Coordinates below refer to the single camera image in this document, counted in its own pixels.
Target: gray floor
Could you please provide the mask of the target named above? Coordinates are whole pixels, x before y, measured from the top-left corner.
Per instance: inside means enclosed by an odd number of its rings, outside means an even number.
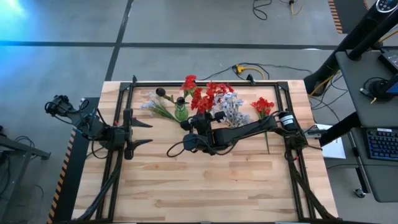
[[[264,10],[268,21],[256,19],[249,0],[135,0],[124,42],[336,45],[344,37],[335,30],[327,0],[301,0],[303,11],[274,1]],[[0,1],[0,40],[53,42],[115,42],[127,0]],[[388,44],[398,43],[393,37]],[[55,94],[77,105],[83,96],[99,96],[112,47],[0,47],[0,124],[11,138],[29,136],[37,147],[52,152],[48,161],[29,164],[8,220],[47,220],[71,127],[44,113]],[[239,62],[273,63],[315,71],[327,50],[148,49],[122,48],[112,80],[181,80],[187,74],[204,78]],[[268,68],[271,79],[302,79],[306,72]],[[233,73],[215,79],[236,79]],[[344,88],[343,79],[336,85]],[[341,92],[331,89],[324,101]],[[354,111],[348,93],[331,105],[340,119]],[[313,112],[319,123],[337,119],[327,108]],[[398,203],[377,203],[372,195],[356,198],[354,170],[328,171],[341,218],[396,223]],[[44,197],[34,187],[44,189]]]

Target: wooden table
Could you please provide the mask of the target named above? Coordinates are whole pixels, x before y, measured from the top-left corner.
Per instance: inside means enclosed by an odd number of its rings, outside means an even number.
[[[108,123],[113,120],[119,84],[105,82],[102,89],[99,110]],[[289,88],[295,115],[302,128],[309,128],[314,122],[304,83],[302,80],[291,80]],[[237,86],[234,89],[238,92],[238,98],[244,100],[239,110],[250,114],[253,120],[257,120],[257,115],[250,106],[251,102],[260,96],[276,101],[273,88]],[[187,132],[174,121],[152,117],[148,111],[139,109],[141,104],[148,101],[147,94],[154,90],[134,89],[134,116],[139,121],[153,125],[153,128],[133,128],[133,138],[153,141],[139,146],[133,160],[123,160],[114,222],[297,221],[289,169],[283,156],[285,146],[282,137],[268,133],[269,148],[265,135],[259,134],[241,140],[225,156],[186,151],[178,157],[168,158],[167,149],[181,141]],[[166,90],[174,98],[181,94],[177,87]],[[167,107],[171,113],[174,112],[173,104],[168,102]],[[314,139],[308,142],[319,147]],[[98,152],[99,156],[105,154],[105,150]],[[337,216],[322,152],[306,148],[303,154],[311,189],[326,209]],[[99,192],[104,163],[104,159],[93,156],[87,158],[73,218],[80,216]],[[308,216],[305,197],[302,191],[300,193]],[[108,210],[109,198],[108,193],[105,211]]]

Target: blue keyboard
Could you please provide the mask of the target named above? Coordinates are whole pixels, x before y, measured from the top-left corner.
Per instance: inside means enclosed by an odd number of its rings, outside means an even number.
[[[371,159],[398,161],[398,130],[365,129]]]

